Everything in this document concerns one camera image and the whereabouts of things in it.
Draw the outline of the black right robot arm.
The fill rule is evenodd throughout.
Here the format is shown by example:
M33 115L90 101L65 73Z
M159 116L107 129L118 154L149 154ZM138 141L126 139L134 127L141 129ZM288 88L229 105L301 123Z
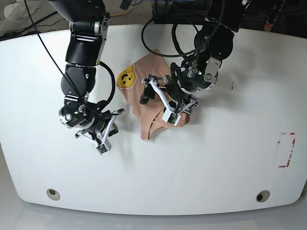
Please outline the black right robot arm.
M61 80L65 95L64 106L59 110L61 123L67 128L79 128L76 138L87 139L103 154L111 150L108 138L118 133L115 119L124 112L123 108L103 110L112 101L116 88L114 73L100 61L110 14L101 0L50 0L49 4L69 22L71 32ZM92 103L88 96L95 85L97 66L110 74L111 93L106 100Z

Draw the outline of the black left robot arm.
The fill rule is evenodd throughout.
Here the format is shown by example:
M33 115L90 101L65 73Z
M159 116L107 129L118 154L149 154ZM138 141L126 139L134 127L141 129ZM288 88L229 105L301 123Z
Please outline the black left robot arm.
M234 34L238 32L244 17L248 0L212 1L201 30L196 31L194 50L184 53L176 36L177 22L173 23L171 36L177 51L175 57L182 57L180 66L170 65L170 75L164 78L148 75L140 97L140 104L147 104L156 95L164 105L162 120L177 126L182 113L190 114L198 101L193 93L209 90L218 81L218 70L222 61L233 50Z

